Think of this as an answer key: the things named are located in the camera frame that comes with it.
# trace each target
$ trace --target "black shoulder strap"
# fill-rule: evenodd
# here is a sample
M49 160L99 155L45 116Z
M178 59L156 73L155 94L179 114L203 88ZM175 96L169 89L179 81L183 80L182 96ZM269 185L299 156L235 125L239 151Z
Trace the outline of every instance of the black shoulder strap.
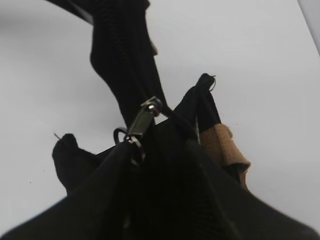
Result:
M81 10L93 18L90 61L116 97L128 127L151 97L167 106L147 30L148 0L48 1L83 20Z

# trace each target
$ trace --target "strap attachment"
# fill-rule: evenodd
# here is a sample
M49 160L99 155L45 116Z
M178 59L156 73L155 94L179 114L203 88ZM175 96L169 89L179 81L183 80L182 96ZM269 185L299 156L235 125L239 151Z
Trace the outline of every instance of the strap attachment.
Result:
M143 149L142 144L140 143L140 139L142 139L149 128L150 124L152 123L154 117L159 116L163 108L162 102L155 96L151 97L147 101L141 104L141 109L136 115L133 123L127 130L124 127L118 127L113 132L113 138L115 144L119 144L119 133L123 133L124 138L123 141L128 140L130 144L135 144L140 152L141 160L143 161L146 158L146 153Z

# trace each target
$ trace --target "white wall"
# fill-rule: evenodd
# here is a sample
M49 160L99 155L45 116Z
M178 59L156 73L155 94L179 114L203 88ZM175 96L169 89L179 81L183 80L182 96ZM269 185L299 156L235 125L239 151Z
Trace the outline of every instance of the white wall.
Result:
M148 25L169 105L217 75L221 119L252 162L248 187L320 231L320 59L298 3L154 0ZM0 233L65 196L53 132L98 153L124 126L90 66L91 34L43 0L0 2Z

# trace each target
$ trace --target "black bag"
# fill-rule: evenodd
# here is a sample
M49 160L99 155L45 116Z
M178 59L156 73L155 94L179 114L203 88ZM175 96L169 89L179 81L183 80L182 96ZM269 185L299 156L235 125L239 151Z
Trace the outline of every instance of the black bag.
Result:
M1 240L320 239L246 191L243 166L221 167L201 145L200 133L221 124L210 93L214 76L203 74L174 110L168 107L147 1L50 2L92 17L91 64L115 95L127 129L116 129L116 145L97 155L64 135L52 157L67 197ZM160 113L168 118L155 124Z

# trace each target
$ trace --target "metal ring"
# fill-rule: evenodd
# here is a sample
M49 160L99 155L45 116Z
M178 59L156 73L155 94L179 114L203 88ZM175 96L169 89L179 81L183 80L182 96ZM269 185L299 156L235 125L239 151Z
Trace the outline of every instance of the metal ring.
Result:
M114 139L114 142L115 142L116 145L120 143L119 133L125 134L124 139L123 139L123 140L125 140L125 138L126 138L126 136L128 134L128 131L124 127L118 127L113 131L113 139Z
M142 147L141 143L139 142L139 140L135 136L129 136L129 143L135 144L138 147L140 155L141 155L141 164L142 164L146 159L146 153L145 153L144 148Z

